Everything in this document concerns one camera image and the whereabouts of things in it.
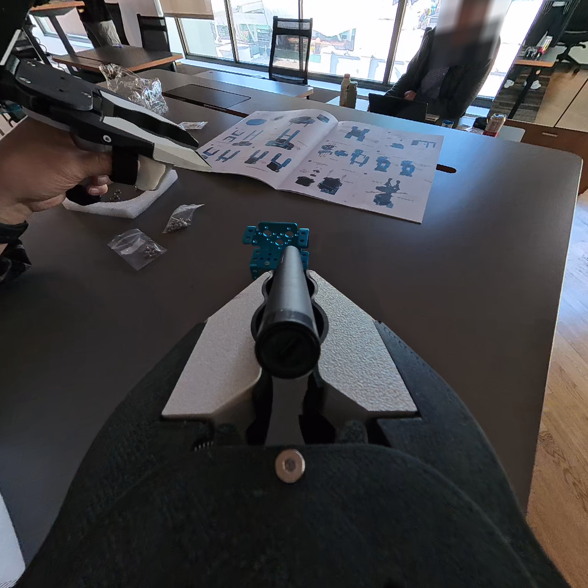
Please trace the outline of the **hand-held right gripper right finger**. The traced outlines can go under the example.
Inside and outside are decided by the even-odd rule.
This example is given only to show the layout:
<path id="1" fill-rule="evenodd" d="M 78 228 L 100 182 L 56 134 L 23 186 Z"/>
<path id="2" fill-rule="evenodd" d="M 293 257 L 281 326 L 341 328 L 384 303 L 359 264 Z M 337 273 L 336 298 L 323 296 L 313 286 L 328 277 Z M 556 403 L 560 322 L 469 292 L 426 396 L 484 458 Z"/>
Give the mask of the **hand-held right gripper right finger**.
<path id="1" fill-rule="evenodd" d="M 349 421 L 417 415 L 375 320 L 318 273 L 307 277 L 322 342 L 317 365 L 300 379 L 302 442 L 332 443 Z"/>

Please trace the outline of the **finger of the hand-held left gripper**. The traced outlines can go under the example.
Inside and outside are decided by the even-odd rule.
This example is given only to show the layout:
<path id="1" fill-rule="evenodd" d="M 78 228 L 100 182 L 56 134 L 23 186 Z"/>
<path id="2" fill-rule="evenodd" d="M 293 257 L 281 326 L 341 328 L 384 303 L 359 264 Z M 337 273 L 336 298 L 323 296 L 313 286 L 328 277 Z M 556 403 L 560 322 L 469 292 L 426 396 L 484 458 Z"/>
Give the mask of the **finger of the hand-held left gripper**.
<path id="1" fill-rule="evenodd" d="M 107 89 L 98 89 L 98 94 L 101 100 L 102 121 L 105 124 L 127 132 L 140 129 L 188 146 L 190 149 L 199 147 L 197 140 L 188 131 L 167 118 Z"/>
<path id="2" fill-rule="evenodd" d="M 198 152 L 198 144 L 187 131 L 165 118 L 104 118 L 113 149 L 126 155 L 143 156 L 160 164 L 191 171 L 211 172 Z"/>

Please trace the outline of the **flat clear screw bag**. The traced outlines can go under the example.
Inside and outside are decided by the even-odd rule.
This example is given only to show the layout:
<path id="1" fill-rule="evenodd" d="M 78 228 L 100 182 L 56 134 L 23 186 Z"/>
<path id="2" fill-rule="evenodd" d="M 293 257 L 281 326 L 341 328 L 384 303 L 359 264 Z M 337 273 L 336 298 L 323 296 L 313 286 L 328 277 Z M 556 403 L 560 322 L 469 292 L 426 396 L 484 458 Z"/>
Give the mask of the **flat clear screw bag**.
<path id="1" fill-rule="evenodd" d="M 141 270 L 167 251 L 139 229 L 116 235 L 107 246 L 135 270 Z"/>

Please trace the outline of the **crumpled clear plastic wrap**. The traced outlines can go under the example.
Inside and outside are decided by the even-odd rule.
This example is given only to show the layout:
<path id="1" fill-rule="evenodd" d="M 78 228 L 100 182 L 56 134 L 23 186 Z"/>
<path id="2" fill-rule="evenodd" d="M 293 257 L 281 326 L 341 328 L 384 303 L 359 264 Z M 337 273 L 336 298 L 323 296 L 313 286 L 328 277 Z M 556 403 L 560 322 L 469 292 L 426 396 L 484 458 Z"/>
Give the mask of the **crumpled clear plastic wrap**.
<path id="1" fill-rule="evenodd" d="M 99 70 L 106 80 L 106 88 L 136 105 L 147 108 L 158 115 L 168 112 L 158 78 L 143 78 L 114 63 L 100 65 Z"/>

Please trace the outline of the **dark desk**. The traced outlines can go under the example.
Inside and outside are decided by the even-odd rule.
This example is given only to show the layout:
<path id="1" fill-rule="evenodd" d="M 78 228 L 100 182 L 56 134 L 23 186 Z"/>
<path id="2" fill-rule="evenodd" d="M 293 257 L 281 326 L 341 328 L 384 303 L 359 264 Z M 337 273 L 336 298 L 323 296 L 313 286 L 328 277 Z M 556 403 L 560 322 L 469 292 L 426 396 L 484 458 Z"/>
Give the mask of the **dark desk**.
<path id="1" fill-rule="evenodd" d="M 247 225 L 310 230 L 311 269 L 384 322 L 458 393 L 524 511 L 530 495 L 582 160 L 439 129 L 421 224 L 180 170 L 134 220 L 35 215 L 32 267 L 1 285 L 1 495 L 29 562 L 92 440 L 188 331 L 251 282 Z M 163 234 L 172 212 L 204 204 Z M 141 270 L 107 244 L 139 229 L 167 249 Z"/>

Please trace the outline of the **instruction booklet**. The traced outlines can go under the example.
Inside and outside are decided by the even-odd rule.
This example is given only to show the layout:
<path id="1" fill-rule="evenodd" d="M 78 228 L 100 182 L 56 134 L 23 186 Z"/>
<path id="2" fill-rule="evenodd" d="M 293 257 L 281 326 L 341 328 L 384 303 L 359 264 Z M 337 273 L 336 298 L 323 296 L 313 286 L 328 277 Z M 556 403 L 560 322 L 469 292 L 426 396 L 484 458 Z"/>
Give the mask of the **instruction booklet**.
<path id="1" fill-rule="evenodd" d="M 420 224 L 442 145 L 305 109 L 254 112 L 198 152 L 213 172 Z"/>

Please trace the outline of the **black laptop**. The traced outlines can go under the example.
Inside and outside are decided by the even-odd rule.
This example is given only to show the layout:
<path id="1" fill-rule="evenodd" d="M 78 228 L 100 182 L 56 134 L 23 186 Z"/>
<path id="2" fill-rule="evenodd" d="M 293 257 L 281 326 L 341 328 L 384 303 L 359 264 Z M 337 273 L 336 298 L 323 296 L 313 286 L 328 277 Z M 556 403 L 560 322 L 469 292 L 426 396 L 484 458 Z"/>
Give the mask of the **black laptop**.
<path id="1" fill-rule="evenodd" d="M 390 95 L 369 94 L 369 112 L 416 122 L 425 122 L 426 103 Z"/>

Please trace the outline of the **black chair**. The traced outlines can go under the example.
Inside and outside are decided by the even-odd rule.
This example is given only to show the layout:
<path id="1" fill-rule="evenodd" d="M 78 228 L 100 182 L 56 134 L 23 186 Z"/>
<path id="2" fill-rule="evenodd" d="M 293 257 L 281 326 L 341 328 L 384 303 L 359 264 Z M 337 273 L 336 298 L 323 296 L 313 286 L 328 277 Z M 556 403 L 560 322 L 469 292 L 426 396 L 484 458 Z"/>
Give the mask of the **black chair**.
<path id="1" fill-rule="evenodd" d="M 165 17 L 136 15 L 142 47 L 148 51 L 169 52 L 169 33 Z"/>
<path id="2" fill-rule="evenodd" d="M 273 17 L 269 79 L 293 85 L 308 82 L 313 19 Z"/>

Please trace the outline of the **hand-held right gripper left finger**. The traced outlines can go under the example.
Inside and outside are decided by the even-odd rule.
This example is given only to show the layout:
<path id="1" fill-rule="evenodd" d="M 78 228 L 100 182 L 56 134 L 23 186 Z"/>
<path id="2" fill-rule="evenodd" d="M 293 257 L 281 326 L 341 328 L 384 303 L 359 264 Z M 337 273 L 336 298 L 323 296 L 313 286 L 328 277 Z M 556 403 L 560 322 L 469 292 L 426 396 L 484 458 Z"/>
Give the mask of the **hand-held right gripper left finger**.
<path id="1" fill-rule="evenodd" d="M 256 359 L 251 322 L 264 302 L 262 275 L 206 321 L 161 416 L 234 426 L 262 445 L 272 411 L 272 377 Z"/>

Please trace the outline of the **crumpled clear screw bag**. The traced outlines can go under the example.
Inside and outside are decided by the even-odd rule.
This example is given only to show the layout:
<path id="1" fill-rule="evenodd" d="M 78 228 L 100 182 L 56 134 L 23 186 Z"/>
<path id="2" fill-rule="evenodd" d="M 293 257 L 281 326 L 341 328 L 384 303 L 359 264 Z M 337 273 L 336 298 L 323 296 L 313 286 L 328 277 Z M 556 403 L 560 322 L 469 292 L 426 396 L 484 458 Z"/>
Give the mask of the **crumpled clear screw bag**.
<path id="1" fill-rule="evenodd" d="M 180 231 L 192 224 L 194 212 L 204 204 L 184 204 L 177 207 L 169 217 L 163 234 Z"/>

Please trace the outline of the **blue metal bracket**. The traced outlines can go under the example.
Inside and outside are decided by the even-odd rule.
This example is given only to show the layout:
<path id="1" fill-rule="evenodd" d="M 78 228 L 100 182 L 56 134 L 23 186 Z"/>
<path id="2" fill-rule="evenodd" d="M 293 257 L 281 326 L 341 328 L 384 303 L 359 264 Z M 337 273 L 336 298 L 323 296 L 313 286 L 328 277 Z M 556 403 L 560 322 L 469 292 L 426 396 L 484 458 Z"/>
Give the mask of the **blue metal bracket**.
<path id="1" fill-rule="evenodd" d="M 242 243 L 251 245 L 254 251 L 249 262 L 252 280 L 264 273 L 275 270 L 287 246 L 294 246 L 300 253 L 303 269 L 308 269 L 309 230 L 300 228 L 294 222 L 260 222 L 248 226 L 244 231 Z"/>

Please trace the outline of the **black electric screwdriver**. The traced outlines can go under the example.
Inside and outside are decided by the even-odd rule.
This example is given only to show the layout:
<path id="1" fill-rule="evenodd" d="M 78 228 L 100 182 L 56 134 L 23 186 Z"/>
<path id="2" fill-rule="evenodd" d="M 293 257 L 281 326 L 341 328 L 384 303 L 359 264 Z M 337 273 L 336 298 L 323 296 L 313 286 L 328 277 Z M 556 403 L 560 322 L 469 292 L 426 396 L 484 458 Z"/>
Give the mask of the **black electric screwdriver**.
<path id="1" fill-rule="evenodd" d="M 262 283 L 263 302 L 251 321 L 256 359 L 274 378 L 301 378 L 318 366 L 328 319 L 315 301 L 317 292 L 300 250 L 286 246 Z"/>

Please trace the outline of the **person's left hand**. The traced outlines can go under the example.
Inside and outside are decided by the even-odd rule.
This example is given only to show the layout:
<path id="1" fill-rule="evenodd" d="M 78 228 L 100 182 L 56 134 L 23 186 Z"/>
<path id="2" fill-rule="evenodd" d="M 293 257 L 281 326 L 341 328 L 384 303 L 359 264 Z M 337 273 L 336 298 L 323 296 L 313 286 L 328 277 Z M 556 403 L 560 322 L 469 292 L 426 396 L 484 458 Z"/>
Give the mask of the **person's left hand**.
<path id="1" fill-rule="evenodd" d="M 26 118 L 1 139 L 1 223 L 57 206 L 85 180 L 89 195 L 106 194 L 111 172 L 110 153 L 83 151 L 70 133 Z"/>

